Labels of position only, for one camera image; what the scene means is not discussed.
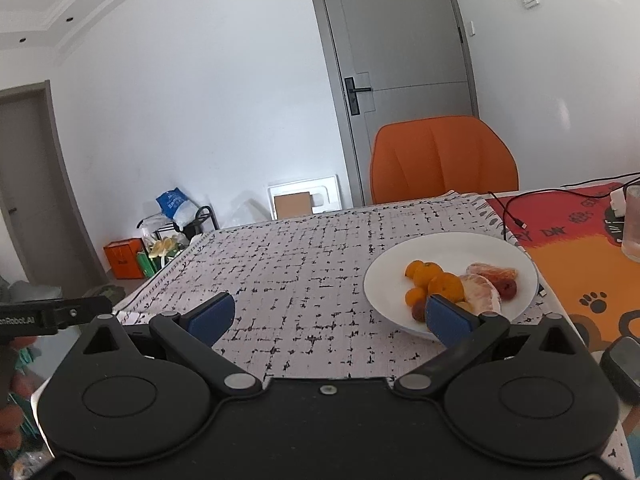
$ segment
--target chair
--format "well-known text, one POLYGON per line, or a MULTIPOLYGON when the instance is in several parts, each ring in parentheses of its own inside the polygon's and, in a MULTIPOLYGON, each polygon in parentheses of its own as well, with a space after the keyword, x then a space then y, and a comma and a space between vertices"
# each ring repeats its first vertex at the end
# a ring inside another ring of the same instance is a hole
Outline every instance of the chair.
POLYGON ((518 189, 518 169, 498 136, 475 117, 451 116, 380 128, 370 165, 374 204, 518 189))

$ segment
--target plate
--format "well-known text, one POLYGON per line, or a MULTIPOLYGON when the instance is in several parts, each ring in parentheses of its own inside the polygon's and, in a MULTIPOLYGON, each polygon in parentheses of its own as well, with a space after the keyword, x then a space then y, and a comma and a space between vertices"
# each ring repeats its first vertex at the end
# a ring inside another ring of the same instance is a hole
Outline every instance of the plate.
POLYGON ((414 286, 404 276, 414 260, 436 262, 445 272, 464 274, 475 262, 518 270, 518 293, 501 304, 502 315, 513 321, 531 304, 538 293, 538 271, 527 253, 508 242, 478 233, 434 233, 418 236, 380 254, 364 276, 364 293, 381 316, 402 330, 437 340, 424 323, 411 317, 404 294, 414 286))

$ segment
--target orange box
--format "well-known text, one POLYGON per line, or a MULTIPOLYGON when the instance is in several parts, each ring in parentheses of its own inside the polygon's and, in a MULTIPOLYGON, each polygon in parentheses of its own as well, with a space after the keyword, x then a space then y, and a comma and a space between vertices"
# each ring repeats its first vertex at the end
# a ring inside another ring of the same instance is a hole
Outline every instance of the orange box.
POLYGON ((136 255, 144 250, 142 238, 129 238, 105 245, 104 254, 118 280, 135 280, 145 277, 136 259, 136 255))

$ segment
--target white wall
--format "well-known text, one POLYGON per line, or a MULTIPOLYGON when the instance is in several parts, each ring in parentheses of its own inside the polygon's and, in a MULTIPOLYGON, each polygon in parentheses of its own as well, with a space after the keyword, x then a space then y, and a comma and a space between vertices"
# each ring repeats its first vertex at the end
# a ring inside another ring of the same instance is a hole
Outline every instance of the white wall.
POLYGON ((481 118, 520 187, 640 171, 640 0, 458 0, 481 118))
POLYGON ((175 186, 222 225, 262 219, 271 184, 331 174, 351 205, 311 0, 127 0, 51 86, 101 257, 175 186))
MULTIPOLYGON (((52 52, 48 48, 0 50, 0 89, 41 83, 49 77, 52 52)), ((8 282, 26 279, 9 233, 0 216, 0 276, 8 282)))

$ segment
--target person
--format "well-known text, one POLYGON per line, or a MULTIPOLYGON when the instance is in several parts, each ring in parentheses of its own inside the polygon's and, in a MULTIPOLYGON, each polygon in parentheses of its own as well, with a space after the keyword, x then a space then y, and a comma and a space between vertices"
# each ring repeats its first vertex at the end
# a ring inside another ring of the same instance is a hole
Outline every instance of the person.
MULTIPOLYGON (((36 337, 17 337, 11 341, 12 348, 19 350, 36 341, 36 337)), ((11 382, 11 391, 28 398, 33 393, 33 385, 30 380, 16 372, 11 382)), ((20 406, 9 404, 0 410, 0 449, 18 449, 22 443, 20 425, 22 424, 22 410, 20 406)))

